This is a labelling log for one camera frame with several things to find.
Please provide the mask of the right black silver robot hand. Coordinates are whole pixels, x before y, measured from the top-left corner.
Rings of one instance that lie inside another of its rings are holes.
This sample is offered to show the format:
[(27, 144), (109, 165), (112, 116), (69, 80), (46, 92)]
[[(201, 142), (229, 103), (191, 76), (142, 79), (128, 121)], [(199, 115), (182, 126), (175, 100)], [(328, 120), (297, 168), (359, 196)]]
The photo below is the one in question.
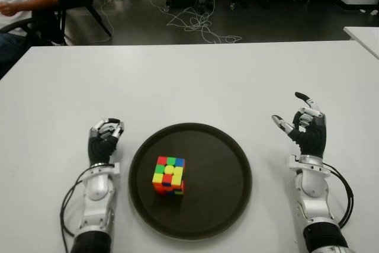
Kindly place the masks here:
[(292, 124), (278, 115), (272, 115), (274, 123), (300, 147), (302, 155), (323, 158), (326, 146), (326, 115), (316, 102), (306, 94), (295, 92), (295, 96), (306, 103), (295, 113)]

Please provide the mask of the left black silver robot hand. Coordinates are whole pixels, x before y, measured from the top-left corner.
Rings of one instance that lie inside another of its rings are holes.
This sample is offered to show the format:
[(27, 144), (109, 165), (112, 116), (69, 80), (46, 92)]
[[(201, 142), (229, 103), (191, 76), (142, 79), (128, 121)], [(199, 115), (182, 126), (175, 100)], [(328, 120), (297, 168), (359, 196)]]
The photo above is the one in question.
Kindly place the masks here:
[(88, 157), (90, 166), (108, 164), (124, 132), (124, 123), (119, 119), (102, 119), (89, 130)]

